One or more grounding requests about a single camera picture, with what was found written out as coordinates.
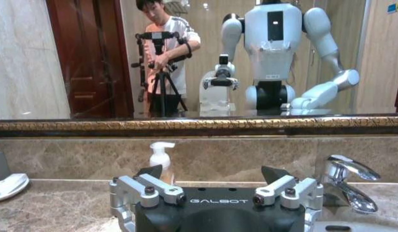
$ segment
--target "soap dispenser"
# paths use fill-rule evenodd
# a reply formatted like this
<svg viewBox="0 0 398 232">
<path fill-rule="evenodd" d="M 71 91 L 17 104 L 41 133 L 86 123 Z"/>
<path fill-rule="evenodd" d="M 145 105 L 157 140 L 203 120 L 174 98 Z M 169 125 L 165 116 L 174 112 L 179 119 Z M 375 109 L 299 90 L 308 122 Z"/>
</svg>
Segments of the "soap dispenser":
<svg viewBox="0 0 398 232">
<path fill-rule="evenodd" d="M 153 149 L 153 155 L 150 157 L 150 167 L 155 165 L 162 166 L 162 172 L 159 179 L 162 182 L 167 183 L 169 185 L 173 185 L 174 182 L 174 173 L 171 170 L 171 165 L 170 165 L 170 157 L 165 153 L 165 148 L 173 148 L 174 143 L 165 143 L 165 142 L 155 142 L 150 144 L 150 148 Z"/>
</svg>

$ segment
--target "faucet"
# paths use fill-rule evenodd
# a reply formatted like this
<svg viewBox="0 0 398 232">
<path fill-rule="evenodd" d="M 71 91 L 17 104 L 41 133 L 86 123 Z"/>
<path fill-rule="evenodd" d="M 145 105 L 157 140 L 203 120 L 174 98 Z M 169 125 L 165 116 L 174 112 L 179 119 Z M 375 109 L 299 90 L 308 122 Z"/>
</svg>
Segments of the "faucet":
<svg viewBox="0 0 398 232">
<path fill-rule="evenodd" d="M 328 156 L 324 162 L 316 161 L 316 178 L 323 184 L 323 206 L 350 206 L 360 214 L 376 212 L 372 199 L 346 183 L 350 173 L 363 180 L 380 178 L 368 167 L 342 155 Z"/>
</svg>

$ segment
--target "white t-shirt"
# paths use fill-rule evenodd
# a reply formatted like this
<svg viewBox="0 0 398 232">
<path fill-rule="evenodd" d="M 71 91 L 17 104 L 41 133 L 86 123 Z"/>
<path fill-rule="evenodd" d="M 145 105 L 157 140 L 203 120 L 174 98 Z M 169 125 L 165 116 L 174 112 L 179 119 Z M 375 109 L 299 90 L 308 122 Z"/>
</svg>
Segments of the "white t-shirt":
<svg viewBox="0 0 398 232">
<path fill-rule="evenodd" d="M 178 32 L 181 38 L 185 38 L 187 41 L 197 41 L 199 43 L 199 35 L 194 32 L 194 30 L 189 26 L 187 21 L 181 17 L 170 16 L 167 22 L 161 27 L 157 27 L 154 24 L 150 24 L 146 27 L 146 32 L 155 32 L 155 31 Z M 179 46 L 175 38 L 166 39 L 163 43 L 165 43 L 162 49 L 163 52 Z M 145 60 L 147 64 L 150 61 L 155 59 L 155 50 L 154 50 L 154 45 L 151 40 L 145 40 L 143 48 L 145 48 L 145 58 L 146 58 Z M 177 66 L 177 69 L 174 70 L 173 73 L 170 73 L 170 78 L 179 94 L 186 94 L 185 61 L 182 60 L 179 62 L 175 62 L 174 64 Z M 153 93 L 154 77 L 158 71 L 149 69 L 147 65 L 145 65 L 145 67 L 146 67 L 146 76 L 147 76 L 147 84 L 149 84 L 147 92 Z M 174 94 L 174 91 L 171 90 L 167 81 L 165 86 L 166 86 L 166 94 Z M 159 94 L 159 81 L 158 81 L 158 87 L 155 93 Z"/>
</svg>

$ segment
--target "white robot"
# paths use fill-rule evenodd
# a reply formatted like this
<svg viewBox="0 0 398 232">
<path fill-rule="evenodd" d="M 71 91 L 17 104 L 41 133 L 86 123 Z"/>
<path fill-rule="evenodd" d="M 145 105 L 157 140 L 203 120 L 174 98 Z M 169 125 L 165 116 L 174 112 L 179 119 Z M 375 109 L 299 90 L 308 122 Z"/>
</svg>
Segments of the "white robot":
<svg viewBox="0 0 398 232">
<path fill-rule="evenodd" d="M 314 86 L 299 98 L 290 85 L 282 85 L 288 77 L 292 55 L 300 41 L 302 31 L 316 48 L 320 59 L 334 71 L 334 79 Z M 279 109 L 290 103 L 292 115 L 311 114 L 330 102 L 339 91 L 359 82 L 355 70 L 344 70 L 339 61 L 335 41 L 330 34 L 330 20 L 320 8 L 311 8 L 304 14 L 279 0 L 256 0 L 256 5 L 239 18 L 229 14 L 223 18 L 222 55 L 215 66 L 215 76 L 206 78 L 203 87 L 238 86 L 234 79 L 233 59 L 241 34 L 245 35 L 245 49 L 254 70 L 254 85 L 246 89 L 246 108 L 256 110 Z"/>
</svg>

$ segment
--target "screw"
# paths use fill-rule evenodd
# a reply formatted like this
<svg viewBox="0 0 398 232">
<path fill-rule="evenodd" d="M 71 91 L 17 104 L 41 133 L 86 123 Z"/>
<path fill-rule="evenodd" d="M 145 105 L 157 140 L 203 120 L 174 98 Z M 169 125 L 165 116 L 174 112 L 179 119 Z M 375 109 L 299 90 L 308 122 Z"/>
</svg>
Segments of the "screw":
<svg viewBox="0 0 398 232">
<path fill-rule="evenodd" d="M 263 205 L 263 198 L 258 195 L 252 197 L 251 201 L 252 201 L 252 204 L 256 206 Z"/>
<path fill-rule="evenodd" d="M 295 196 L 295 190 L 292 188 L 284 189 L 284 195 L 294 197 Z"/>
<path fill-rule="evenodd" d="M 145 187 L 145 194 L 151 195 L 153 193 L 154 193 L 154 187 L 153 186 Z"/>
<path fill-rule="evenodd" d="M 186 196 L 185 195 L 179 195 L 179 197 L 175 199 L 175 204 L 183 205 L 185 202 L 186 202 Z"/>
</svg>

